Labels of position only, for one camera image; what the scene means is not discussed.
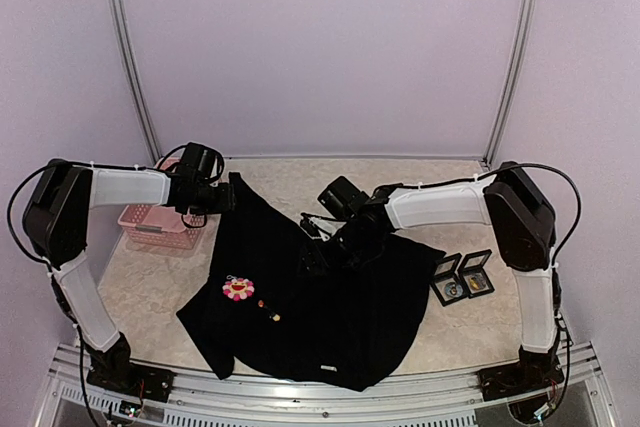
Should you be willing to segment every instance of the pink flower charm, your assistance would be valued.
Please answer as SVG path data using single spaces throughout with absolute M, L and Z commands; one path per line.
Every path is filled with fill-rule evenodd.
M 249 279 L 227 278 L 230 280 L 227 280 L 222 286 L 222 293 L 231 300 L 238 302 L 239 300 L 248 299 L 253 295 L 255 288 L 253 287 L 253 282 Z

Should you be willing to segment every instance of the marble floor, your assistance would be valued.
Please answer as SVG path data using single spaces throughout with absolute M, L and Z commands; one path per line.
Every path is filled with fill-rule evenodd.
M 424 183 L 480 172 L 472 161 L 390 159 L 242 159 L 229 160 L 227 172 L 246 182 L 289 218 L 299 212 L 326 215 L 316 201 L 339 175 L 371 193 L 393 182 Z M 209 370 L 175 313 L 205 283 L 217 230 L 211 216 L 191 251 L 154 247 L 120 239 L 100 284 L 100 294 L 135 358 Z M 486 270 L 495 292 L 442 307 L 429 297 L 425 318 L 411 350 L 394 375 L 476 367 L 515 359 L 521 320 L 515 280 L 498 257 L 491 227 L 429 226 L 400 235 L 448 253 L 492 249 Z M 255 373 L 236 362 L 237 373 Z

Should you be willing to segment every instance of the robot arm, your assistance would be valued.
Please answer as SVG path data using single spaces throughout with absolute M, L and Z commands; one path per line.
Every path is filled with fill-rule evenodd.
M 89 212 L 103 205 L 148 204 L 206 215 L 233 208 L 230 185 L 210 178 L 219 154 L 188 144 L 169 172 L 101 168 L 53 160 L 40 178 L 23 216 L 35 252 L 50 266 L 63 311 L 81 328 L 92 359 L 88 382 L 130 395 L 145 385 L 145 397 L 166 401 L 172 374 L 129 362 L 129 344 L 98 294 L 85 254 Z
M 556 312 L 560 288 L 551 265 L 556 241 L 555 213 L 535 183 L 517 164 L 505 163 L 497 175 L 431 186 L 378 187 L 369 197 L 344 177 L 318 197 L 345 224 L 318 244 L 319 256 L 307 256 L 307 268 L 361 268 L 379 254 L 386 236 L 421 225 L 481 223 L 491 225 L 504 262 L 513 269 L 522 314 L 520 361 L 480 372 L 486 400 L 516 395 L 562 382 L 556 350 Z M 307 231 L 318 227 L 303 220 Z M 328 230 L 326 222 L 320 226 Z

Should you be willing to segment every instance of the black box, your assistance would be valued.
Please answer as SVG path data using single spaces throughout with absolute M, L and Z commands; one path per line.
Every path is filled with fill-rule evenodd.
M 469 293 L 470 299 L 496 290 L 484 270 L 484 265 L 491 257 L 491 253 L 491 250 L 487 249 L 467 254 L 458 267 L 458 277 Z
M 437 264 L 431 288 L 443 306 L 469 297 L 469 290 L 456 275 L 456 269 L 461 259 L 462 254 L 454 254 L 440 259 Z

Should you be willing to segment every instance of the black cloth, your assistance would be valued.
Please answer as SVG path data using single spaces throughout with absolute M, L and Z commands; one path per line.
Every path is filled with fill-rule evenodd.
M 391 374 L 413 343 L 444 252 L 391 235 L 360 272 L 301 277 L 310 238 L 239 174 L 229 180 L 236 208 L 221 216 L 208 281 L 177 314 L 213 372 L 229 377 L 235 356 L 273 377 L 358 391 Z M 254 295 L 229 299 L 228 276 L 251 280 Z

